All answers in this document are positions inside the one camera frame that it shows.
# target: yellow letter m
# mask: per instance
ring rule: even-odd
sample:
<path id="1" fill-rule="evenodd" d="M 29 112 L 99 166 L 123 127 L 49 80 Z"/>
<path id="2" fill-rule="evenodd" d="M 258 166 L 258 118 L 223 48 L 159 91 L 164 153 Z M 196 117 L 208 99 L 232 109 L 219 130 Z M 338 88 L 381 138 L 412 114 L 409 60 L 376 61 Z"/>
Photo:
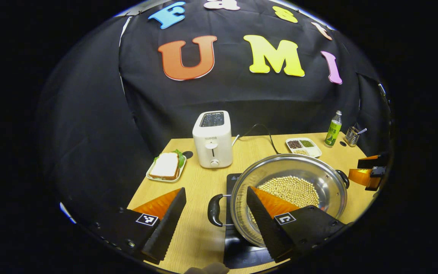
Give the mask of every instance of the yellow letter m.
<path id="1" fill-rule="evenodd" d="M 251 44 L 252 65 L 250 71 L 254 73 L 269 73 L 270 67 L 266 64 L 268 59 L 276 73 L 281 71 L 283 62 L 286 62 L 285 73 L 287 75 L 303 77 L 305 72 L 300 66 L 297 54 L 297 44 L 288 40 L 281 40 L 278 49 L 275 49 L 268 40 L 259 35 L 246 35 L 244 39 Z"/>

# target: yellow letter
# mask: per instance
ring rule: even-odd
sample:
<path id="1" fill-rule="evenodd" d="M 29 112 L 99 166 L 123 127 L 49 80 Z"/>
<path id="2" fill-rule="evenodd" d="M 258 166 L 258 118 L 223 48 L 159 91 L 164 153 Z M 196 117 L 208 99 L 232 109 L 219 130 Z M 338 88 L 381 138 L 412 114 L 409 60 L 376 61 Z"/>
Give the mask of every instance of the yellow letter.
<path id="1" fill-rule="evenodd" d="M 276 16 L 280 17 L 283 20 L 287 20 L 292 23 L 297 23 L 297 18 L 294 17 L 294 14 L 291 13 L 289 10 L 282 9 L 280 7 L 274 6 L 273 9 L 275 10 Z"/>
<path id="2" fill-rule="evenodd" d="M 251 44 L 252 65 L 250 71 L 254 73 L 269 73 L 270 67 L 266 65 L 265 58 L 268 59 L 273 70 L 276 73 L 281 71 L 283 62 L 285 73 L 287 75 L 305 76 L 305 72 L 300 66 L 300 60 L 297 54 L 297 44 L 292 41 L 281 40 L 278 49 L 275 49 L 268 40 L 259 35 L 246 35 L 244 39 Z"/>

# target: foam letter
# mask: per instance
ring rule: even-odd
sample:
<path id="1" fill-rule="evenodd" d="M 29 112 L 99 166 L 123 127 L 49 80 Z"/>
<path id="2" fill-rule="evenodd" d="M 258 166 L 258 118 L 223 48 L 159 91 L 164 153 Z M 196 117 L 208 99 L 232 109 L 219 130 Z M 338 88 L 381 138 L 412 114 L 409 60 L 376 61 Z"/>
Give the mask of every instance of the foam letter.
<path id="1" fill-rule="evenodd" d="M 287 20 L 292 23 L 297 23 L 297 18 L 294 17 L 294 14 L 290 12 L 289 10 L 282 9 L 280 7 L 274 6 L 273 9 L 275 10 L 276 16 L 280 17 L 283 20 Z"/>
<path id="2" fill-rule="evenodd" d="M 329 40 L 331 40 L 332 41 L 332 37 L 330 37 L 329 35 L 327 35 L 327 31 L 323 28 L 323 27 L 321 27 L 319 24 L 317 24 L 317 23 L 314 23 L 314 22 L 311 22 L 312 23 L 312 25 L 314 25 L 314 26 L 316 26 L 317 27 L 317 29 L 320 31 L 320 33 L 322 33 L 322 35 L 325 37 L 325 38 L 327 38 L 327 39 L 329 39 Z"/>
<path id="3" fill-rule="evenodd" d="M 332 83 L 336 83 L 339 85 L 342 84 L 342 79 L 339 76 L 339 71 L 337 70 L 336 57 L 326 51 L 321 51 L 321 53 L 327 60 L 327 66 L 329 66 L 329 80 Z"/>
<path id="4" fill-rule="evenodd" d="M 166 29 L 173 24 L 182 21 L 186 16 L 185 15 L 177 15 L 183 14 L 186 10 L 181 5 L 185 5 L 185 2 L 176 2 L 168 7 L 155 12 L 150 15 L 148 19 L 156 19 L 158 22 L 162 23 L 160 29 Z"/>
<path id="5" fill-rule="evenodd" d="M 246 35 L 244 39 L 251 44 L 253 62 L 250 66 L 251 72 L 269 73 L 270 67 L 266 65 L 266 58 L 276 73 L 281 71 L 285 61 L 287 65 L 283 71 L 287 75 L 305 76 L 305 71 L 302 70 L 300 60 L 298 59 L 298 46 L 294 42 L 281 40 L 278 49 L 275 49 L 263 36 Z"/>
<path id="6" fill-rule="evenodd" d="M 227 10 L 238 10 L 238 2 L 236 0 L 207 0 L 208 2 L 204 4 L 204 7 L 208 9 L 227 9 Z"/>
<path id="7" fill-rule="evenodd" d="M 209 73 L 214 67 L 214 47 L 212 43 L 217 40 L 215 36 L 200 36 L 192 40 L 198 44 L 200 63 L 195 67 L 184 67 L 182 64 L 181 48 L 185 41 L 174 41 L 161 45 L 158 51 L 162 53 L 163 72 L 170 79 L 183 81 L 200 78 Z"/>

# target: power cord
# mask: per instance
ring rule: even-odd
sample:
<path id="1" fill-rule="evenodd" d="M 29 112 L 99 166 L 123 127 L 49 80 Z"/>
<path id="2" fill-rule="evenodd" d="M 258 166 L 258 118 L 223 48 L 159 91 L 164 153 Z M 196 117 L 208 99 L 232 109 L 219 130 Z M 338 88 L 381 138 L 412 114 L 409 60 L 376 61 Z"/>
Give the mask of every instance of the power cord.
<path id="1" fill-rule="evenodd" d="M 234 143 L 236 142 L 236 140 L 237 140 L 238 138 L 241 138 L 241 137 L 246 136 L 251 130 L 253 130 L 253 129 L 254 129 L 255 127 L 257 127 L 257 126 L 262 126 L 262 127 L 264 127 L 264 128 L 266 129 L 266 131 L 268 132 L 268 135 L 270 136 L 270 141 L 271 141 L 271 145 L 273 146 L 273 149 L 275 150 L 276 154 L 280 154 L 280 153 L 278 153 L 278 151 L 276 150 L 276 148 L 275 148 L 275 144 L 273 144 L 273 139 L 271 138 L 270 130 L 269 130 L 264 124 L 256 124 L 256 125 L 254 125 L 253 127 L 251 127 L 250 130 L 248 130 L 245 134 L 236 136 L 236 139 L 234 140 L 233 145 L 234 145 Z"/>

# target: toaster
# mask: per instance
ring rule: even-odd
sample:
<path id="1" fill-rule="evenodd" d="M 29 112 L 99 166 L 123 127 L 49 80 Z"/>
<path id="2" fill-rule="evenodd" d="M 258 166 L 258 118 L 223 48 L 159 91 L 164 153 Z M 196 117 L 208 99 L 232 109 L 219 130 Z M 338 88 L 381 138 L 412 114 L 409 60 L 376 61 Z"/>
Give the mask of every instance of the toaster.
<path id="1" fill-rule="evenodd" d="M 202 167 L 227 167 L 233 163 L 231 121 L 227 111 L 208 111 L 200 114 L 192 135 Z"/>

